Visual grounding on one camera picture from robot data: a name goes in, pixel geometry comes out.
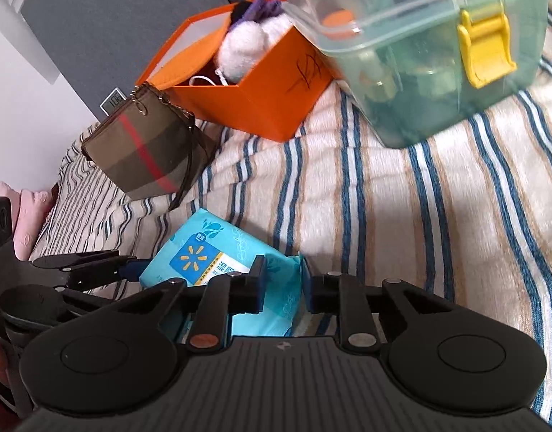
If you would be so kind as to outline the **teal wet wipes pack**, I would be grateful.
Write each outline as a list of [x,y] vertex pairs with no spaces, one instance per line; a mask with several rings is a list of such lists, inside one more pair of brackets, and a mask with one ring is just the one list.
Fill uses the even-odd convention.
[[218,275],[247,273],[257,256],[264,256],[266,293],[261,313],[233,318],[236,336],[281,337],[291,330],[301,297],[299,258],[279,251],[239,227],[199,209],[166,242],[142,272],[148,289],[171,278],[203,286]]

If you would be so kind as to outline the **white plush toy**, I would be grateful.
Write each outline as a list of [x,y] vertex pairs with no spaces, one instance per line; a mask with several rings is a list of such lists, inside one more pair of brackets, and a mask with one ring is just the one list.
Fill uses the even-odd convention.
[[291,29],[292,23],[286,14],[270,16],[259,22],[245,21],[243,17],[232,22],[216,54],[215,74],[224,86],[238,84],[268,54],[268,52]]

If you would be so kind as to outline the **purple fleece cloth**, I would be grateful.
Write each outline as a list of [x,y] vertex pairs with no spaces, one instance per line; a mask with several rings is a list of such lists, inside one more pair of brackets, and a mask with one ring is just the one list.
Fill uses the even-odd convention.
[[263,22],[264,19],[280,16],[284,12],[281,0],[251,0],[246,1],[246,4],[242,22]]

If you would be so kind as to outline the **pink pillow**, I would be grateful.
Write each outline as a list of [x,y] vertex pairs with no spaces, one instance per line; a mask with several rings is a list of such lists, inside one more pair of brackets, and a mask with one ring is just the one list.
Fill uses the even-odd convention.
[[18,260],[28,260],[46,216],[54,205],[54,195],[49,190],[17,191],[1,181],[0,197],[8,198],[11,204],[15,256]]

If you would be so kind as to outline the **brown plaid zipper pouch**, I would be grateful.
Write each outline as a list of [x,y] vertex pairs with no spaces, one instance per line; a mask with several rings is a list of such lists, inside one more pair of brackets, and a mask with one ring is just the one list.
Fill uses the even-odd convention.
[[127,197],[171,194],[176,209],[213,157],[217,140],[190,110],[145,82],[82,143],[81,150]]

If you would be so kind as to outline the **striped bed cover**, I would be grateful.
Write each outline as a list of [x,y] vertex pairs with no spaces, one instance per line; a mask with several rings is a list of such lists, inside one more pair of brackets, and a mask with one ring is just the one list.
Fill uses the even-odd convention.
[[213,162],[176,210],[130,201],[68,149],[33,257],[153,256],[198,209],[321,270],[408,280],[528,333],[552,424],[552,11],[533,85],[418,145],[383,147],[333,86],[286,143],[203,123]]

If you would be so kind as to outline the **orange cardboard box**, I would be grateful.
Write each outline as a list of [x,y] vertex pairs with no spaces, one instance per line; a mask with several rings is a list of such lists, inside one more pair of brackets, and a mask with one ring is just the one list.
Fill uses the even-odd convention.
[[227,86],[214,73],[232,4],[185,19],[136,80],[145,81],[199,119],[264,139],[291,139],[332,83],[319,51],[294,27],[243,80]]

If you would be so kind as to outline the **small digital clock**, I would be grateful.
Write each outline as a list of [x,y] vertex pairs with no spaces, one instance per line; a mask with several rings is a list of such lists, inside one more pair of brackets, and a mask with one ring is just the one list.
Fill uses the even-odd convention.
[[102,100],[100,103],[100,109],[104,112],[106,116],[112,115],[124,102],[126,101],[126,96],[124,92],[115,87],[111,90],[108,96]]

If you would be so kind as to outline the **clear green storage box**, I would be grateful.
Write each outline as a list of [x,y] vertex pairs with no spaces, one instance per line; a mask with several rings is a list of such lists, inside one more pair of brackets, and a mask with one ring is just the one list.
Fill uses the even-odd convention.
[[528,87],[548,0],[286,0],[379,141],[403,148]]

